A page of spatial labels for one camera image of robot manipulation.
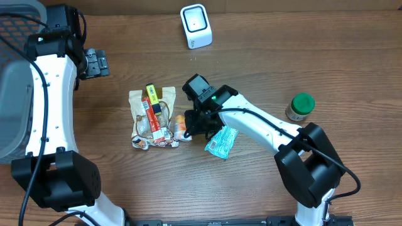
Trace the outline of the beige brown snack bag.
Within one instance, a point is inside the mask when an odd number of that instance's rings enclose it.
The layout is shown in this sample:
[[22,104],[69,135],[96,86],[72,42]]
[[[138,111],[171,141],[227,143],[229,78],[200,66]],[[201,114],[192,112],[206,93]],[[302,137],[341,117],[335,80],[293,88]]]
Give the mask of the beige brown snack bag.
[[156,88],[156,95],[161,107],[161,114],[156,116],[161,127],[161,135],[164,135],[163,141],[155,141],[155,133],[152,131],[146,110],[151,109],[151,103],[144,103],[148,98],[146,90],[132,90],[129,92],[129,104],[133,117],[133,132],[131,142],[134,148],[148,150],[150,146],[161,148],[177,148],[179,141],[174,138],[170,131],[171,119],[173,115],[174,103],[176,99],[176,89],[174,87]]

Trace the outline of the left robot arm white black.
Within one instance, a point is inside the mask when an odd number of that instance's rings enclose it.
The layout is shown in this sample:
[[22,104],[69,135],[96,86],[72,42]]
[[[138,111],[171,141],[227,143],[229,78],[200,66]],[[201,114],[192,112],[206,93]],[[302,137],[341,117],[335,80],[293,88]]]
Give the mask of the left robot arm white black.
[[1,2],[1,162],[41,208],[86,225],[132,225],[75,142],[73,92],[110,73],[104,51],[85,48],[86,36],[75,7]]

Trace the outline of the red white stick packet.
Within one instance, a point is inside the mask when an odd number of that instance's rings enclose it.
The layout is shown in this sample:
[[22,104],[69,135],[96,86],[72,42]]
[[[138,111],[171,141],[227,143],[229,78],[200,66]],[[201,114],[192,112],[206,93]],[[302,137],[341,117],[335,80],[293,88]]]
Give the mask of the red white stick packet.
[[147,115],[148,120],[149,120],[149,125],[150,125],[150,128],[151,128],[151,133],[152,133],[152,136],[153,136],[154,143],[160,143],[160,142],[164,141],[165,136],[164,136],[164,134],[163,134],[163,132],[161,130],[158,118],[154,113],[154,110],[152,108],[150,99],[148,97],[143,98],[142,99],[142,104],[143,104],[143,107],[144,107],[144,109],[146,111],[146,115]]

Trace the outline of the green lid round jar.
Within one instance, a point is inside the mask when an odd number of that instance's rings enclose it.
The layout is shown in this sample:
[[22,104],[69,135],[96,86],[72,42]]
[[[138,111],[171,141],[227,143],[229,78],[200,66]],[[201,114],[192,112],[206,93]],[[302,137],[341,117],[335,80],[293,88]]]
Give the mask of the green lid round jar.
[[308,93],[299,93],[288,104],[285,114],[292,121],[303,121],[315,108],[315,99]]

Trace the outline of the small orange white box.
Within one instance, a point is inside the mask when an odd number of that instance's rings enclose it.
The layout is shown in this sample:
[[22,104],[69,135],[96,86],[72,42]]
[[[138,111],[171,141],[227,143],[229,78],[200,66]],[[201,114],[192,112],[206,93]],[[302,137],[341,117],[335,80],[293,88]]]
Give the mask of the small orange white box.
[[176,116],[176,122],[175,122],[175,132],[174,132],[174,137],[176,140],[179,141],[191,141],[192,136],[185,137],[185,131],[187,130],[186,125],[185,125],[185,116],[184,115],[179,115]]

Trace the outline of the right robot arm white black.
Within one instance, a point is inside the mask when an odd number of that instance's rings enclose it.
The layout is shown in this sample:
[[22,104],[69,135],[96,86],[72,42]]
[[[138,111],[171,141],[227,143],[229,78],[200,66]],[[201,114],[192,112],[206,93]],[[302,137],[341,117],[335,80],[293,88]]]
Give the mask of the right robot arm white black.
[[323,129],[275,118],[234,88],[216,89],[195,74],[182,87],[193,109],[185,112],[185,137],[217,134],[224,126],[249,136],[272,153],[283,184],[297,202],[294,216],[228,220],[226,225],[353,225],[329,212],[332,201],[359,192],[361,182],[341,161]]

